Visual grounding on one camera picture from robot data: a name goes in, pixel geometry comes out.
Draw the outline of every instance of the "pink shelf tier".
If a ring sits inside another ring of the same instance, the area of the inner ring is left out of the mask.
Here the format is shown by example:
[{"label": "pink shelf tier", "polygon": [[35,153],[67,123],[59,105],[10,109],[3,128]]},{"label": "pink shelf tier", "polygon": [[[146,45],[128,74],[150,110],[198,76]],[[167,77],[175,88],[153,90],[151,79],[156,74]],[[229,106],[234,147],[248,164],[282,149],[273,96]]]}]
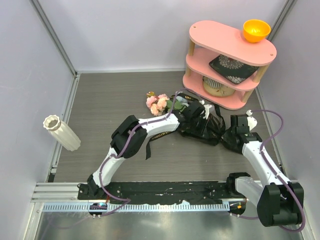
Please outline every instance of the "pink shelf tier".
[{"label": "pink shelf tier", "polygon": [[242,29],[216,21],[198,21],[190,27],[190,39],[197,45],[252,66],[270,64],[277,55],[276,47],[267,39],[247,42]]},{"label": "pink shelf tier", "polygon": [[193,56],[186,56],[186,64],[194,72],[206,76],[210,79],[213,79],[235,90],[246,92],[255,89],[258,86],[258,82],[253,82],[254,76],[256,75],[255,73],[245,81],[241,82],[240,84],[234,84],[228,79],[221,76],[215,70],[213,70],[209,66],[209,63],[218,55],[219,53],[216,53],[206,48],[195,48]]},{"label": "pink shelf tier", "polygon": [[196,72],[192,72],[190,76],[183,76],[184,87],[191,89],[201,97],[207,99],[210,102],[216,103],[229,110],[241,109],[246,103],[242,102],[241,99],[245,92],[235,91],[231,96],[217,97],[208,94],[203,86],[202,76]]}]

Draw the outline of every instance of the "bowl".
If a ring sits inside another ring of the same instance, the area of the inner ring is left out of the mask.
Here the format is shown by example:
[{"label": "bowl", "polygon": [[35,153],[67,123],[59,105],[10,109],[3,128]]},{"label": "bowl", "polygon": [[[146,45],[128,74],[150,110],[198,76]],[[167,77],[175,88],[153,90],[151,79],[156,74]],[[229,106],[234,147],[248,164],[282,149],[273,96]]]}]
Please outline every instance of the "bowl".
[{"label": "bowl", "polygon": [[243,36],[249,43],[258,43],[271,31],[271,27],[265,21],[250,19],[243,24]]}]

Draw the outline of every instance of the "wooden shelf leg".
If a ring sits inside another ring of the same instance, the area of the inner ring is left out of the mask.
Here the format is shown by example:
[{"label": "wooden shelf leg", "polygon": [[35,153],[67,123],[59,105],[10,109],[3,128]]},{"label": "wooden shelf leg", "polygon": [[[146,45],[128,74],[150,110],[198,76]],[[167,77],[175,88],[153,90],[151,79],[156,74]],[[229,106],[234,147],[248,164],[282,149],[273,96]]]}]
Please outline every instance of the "wooden shelf leg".
[{"label": "wooden shelf leg", "polygon": [[253,90],[250,90],[250,91],[246,91],[241,99],[241,102],[243,103],[246,103],[250,97],[250,95],[253,93],[254,89]]},{"label": "wooden shelf leg", "polygon": [[191,69],[188,67],[188,65],[187,65],[186,68],[185,68],[185,75],[186,75],[187,77],[190,77],[190,75],[191,75]]},{"label": "wooden shelf leg", "polygon": [[267,71],[268,67],[270,66],[269,65],[265,65],[265,66],[261,66],[258,71],[256,72],[256,75],[254,76],[253,78],[253,82],[254,83],[259,83],[261,78],[264,76],[265,72]]},{"label": "wooden shelf leg", "polygon": [[193,56],[196,44],[190,39],[188,55]]}]

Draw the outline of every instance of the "pink flower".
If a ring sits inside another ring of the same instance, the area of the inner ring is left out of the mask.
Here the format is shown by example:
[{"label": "pink flower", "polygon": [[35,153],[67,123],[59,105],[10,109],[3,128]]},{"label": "pink flower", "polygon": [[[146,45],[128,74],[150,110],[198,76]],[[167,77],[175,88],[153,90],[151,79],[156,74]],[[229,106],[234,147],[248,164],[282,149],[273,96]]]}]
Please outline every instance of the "pink flower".
[{"label": "pink flower", "polygon": [[161,116],[162,111],[159,111],[157,108],[157,104],[152,104],[152,106],[150,107],[151,113],[155,116]]},{"label": "pink flower", "polygon": [[156,105],[159,110],[163,110],[167,106],[167,100],[168,99],[166,97],[162,97],[158,100]]},{"label": "pink flower", "polygon": [[146,106],[148,107],[148,108],[151,108],[151,105],[155,102],[157,100],[157,97],[156,96],[151,96],[151,97],[148,97],[147,99],[146,99]]},{"label": "pink flower", "polygon": [[159,99],[165,98],[165,100],[169,100],[168,96],[166,94],[161,94],[158,96]]}]

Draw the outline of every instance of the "shelf top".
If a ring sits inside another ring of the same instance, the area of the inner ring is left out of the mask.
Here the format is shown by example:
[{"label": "shelf top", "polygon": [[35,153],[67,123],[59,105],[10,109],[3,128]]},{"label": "shelf top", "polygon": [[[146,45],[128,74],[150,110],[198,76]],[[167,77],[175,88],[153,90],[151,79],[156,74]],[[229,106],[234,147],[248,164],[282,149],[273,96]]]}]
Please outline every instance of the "shelf top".
[{"label": "shelf top", "polygon": [[197,45],[252,66],[270,64],[277,55],[276,47],[267,39],[247,42],[242,30],[216,21],[198,21],[189,30]]}]

